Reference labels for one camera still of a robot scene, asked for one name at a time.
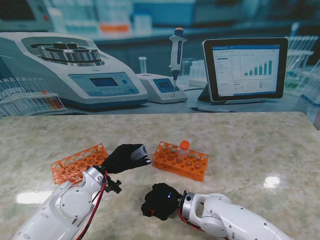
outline pen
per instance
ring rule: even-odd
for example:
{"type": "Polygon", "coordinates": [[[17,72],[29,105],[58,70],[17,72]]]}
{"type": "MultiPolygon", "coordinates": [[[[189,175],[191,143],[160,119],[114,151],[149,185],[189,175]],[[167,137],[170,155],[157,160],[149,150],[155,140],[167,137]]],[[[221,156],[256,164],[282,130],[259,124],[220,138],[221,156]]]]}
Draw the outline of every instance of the pen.
{"type": "Polygon", "coordinates": [[[207,113],[235,113],[235,111],[217,109],[217,108],[208,108],[208,107],[189,107],[193,111],[198,112],[207,112],[207,113]]]}

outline red wire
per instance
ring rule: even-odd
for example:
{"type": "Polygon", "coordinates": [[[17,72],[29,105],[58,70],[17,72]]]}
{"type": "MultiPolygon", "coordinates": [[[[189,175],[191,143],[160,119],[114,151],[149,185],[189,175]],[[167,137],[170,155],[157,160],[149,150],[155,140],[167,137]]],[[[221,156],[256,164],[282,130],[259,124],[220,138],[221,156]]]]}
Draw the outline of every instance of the red wire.
{"type": "MultiPolygon", "coordinates": [[[[180,209],[180,208],[178,208],[178,214],[179,214],[181,220],[184,221],[186,224],[188,224],[188,221],[182,216],[182,214],[181,214],[181,209],[180,209]]],[[[196,230],[199,230],[199,231],[201,231],[201,232],[204,232],[200,227],[196,227],[196,226],[193,226],[193,225],[190,225],[190,224],[188,224],[188,225],[189,225],[190,227],[196,229],[196,230]]]]}
{"type": "Polygon", "coordinates": [[[90,216],[90,218],[89,218],[89,221],[88,221],[88,223],[86,224],[86,226],[85,226],[85,228],[83,229],[83,231],[82,231],[82,232],[80,233],[80,235],[77,237],[76,240],[81,240],[81,239],[84,237],[84,235],[86,234],[86,232],[87,232],[87,230],[88,230],[88,228],[89,228],[89,226],[90,226],[90,224],[91,224],[92,219],[94,218],[94,216],[95,216],[95,214],[96,214],[96,211],[97,211],[97,209],[98,209],[98,206],[99,206],[100,201],[101,201],[101,198],[102,198],[102,195],[104,194],[104,191],[105,191],[106,181],[107,181],[107,170],[105,170],[104,180],[105,180],[105,181],[104,181],[104,183],[103,183],[103,185],[102,185],[102,188],[101,188],[99,197],[98,197],[98,199],[97,199],[97,201],[96,201],[96,204],[95,204],[94,209],[93,209],[93,211],[92,211],[92,213],[91,213],[91,216],[90,216]]]}

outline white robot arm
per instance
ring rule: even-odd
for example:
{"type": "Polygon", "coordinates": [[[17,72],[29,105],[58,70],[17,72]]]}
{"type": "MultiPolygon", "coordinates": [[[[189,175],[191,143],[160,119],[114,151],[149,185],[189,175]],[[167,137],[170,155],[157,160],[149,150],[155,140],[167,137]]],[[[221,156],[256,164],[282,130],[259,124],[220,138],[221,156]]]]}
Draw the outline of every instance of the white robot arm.
{"type": "Polygon", "coordinates": [[[148,165],[151,161],[146,158],[147,155],[142,144],[117,147],[103,162],[102,168],[92,166],[84,171],[81,183],[71,185],[67,181],[57,187],[37,212],[18,229],[12,240],[72,240],[92,212],[84,232],[77,238],[81,239],[97,210],[103,191],[115,191],[117,194],[121,191],[121,182],[112,181],[106,170],[116,174],[148,165]],[[100,194],[94,205],[93,194],[98,191],[100,194]]]}
{"type": "Polygon", "coordinates": [[[260,215],[231,204],[231,200],[220,193],[204,195],[188,192],[182,205],[182,216],[204,232],[229,240],[291,239],[260,215]],[[204,204],[201,218],[196,216],[199,204],[204,204]]]}
{"type": "Polygon", "coordinates": [[[220,193],[205,195],[184,191],[181,195],[173,187],[157,183],[144,200],[141,210],[147,217],[165,221],[177,209],[180,218],[192,228],[226,240],[291,239],[260,215],[231,204],[231,200],[220,193]],[[196,213],[201,213],[198,211],[201,204],[200,217],[196,213]]]}
{"type": "Polygon", "coordinates": [[[103,186],[103,174],[94,167],[83,172],[83,181],[69,181],[55,189],[14,234],[12,240],[71,240],[94,209],[93,194],[103,186]]]}

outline display screen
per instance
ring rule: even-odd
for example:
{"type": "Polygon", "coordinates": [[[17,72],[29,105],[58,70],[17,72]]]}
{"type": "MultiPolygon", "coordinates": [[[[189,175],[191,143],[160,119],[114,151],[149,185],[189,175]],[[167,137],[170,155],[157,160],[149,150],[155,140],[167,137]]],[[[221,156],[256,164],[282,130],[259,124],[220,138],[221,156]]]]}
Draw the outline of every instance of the display screen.
{"type": "Polygon", "coordinates": [[[34,20],[35,15],[27,0],[0,0],[0,19],[3,21],[34,20]]]}
{"type": "Polygon", "coordinates": [[[119,86],[112,77],[89,78],[89,79],[97,87],[119,86]]]}
{"type": "Polygon", "coordinates": [[[212,47],[218,95],[275,94],[280,45],[212,47]]]}
{"type": "Polygon", "coordinates": [[[163,82],[159,82],[160,87],[164,88],[170,88],[169,83],[167,83],[166,81],[163,82]]]}

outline orange test tube rack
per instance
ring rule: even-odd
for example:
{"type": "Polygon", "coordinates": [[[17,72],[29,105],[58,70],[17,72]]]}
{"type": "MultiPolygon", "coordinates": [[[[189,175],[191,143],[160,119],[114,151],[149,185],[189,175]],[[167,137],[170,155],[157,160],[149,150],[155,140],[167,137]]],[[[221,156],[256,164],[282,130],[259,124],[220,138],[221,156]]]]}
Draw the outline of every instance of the orange test tube rack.
{"type": "Polygon", "coordinates": [[[104,145],[100,143],[56,161],[51,164],[53,181],[59,185],[66,181],[72,184],[80,183],[83,180],[83,171],[93,165],[100,166],[107,157],[108,153],[104,145]]]}
{"type": "Polygon", "coordinates": [[[152,157],[152,165],[155,168],[202,182],[209,155],[188,148],[187,141],[182,141],[180,146],[161,141],[152,157]]]}

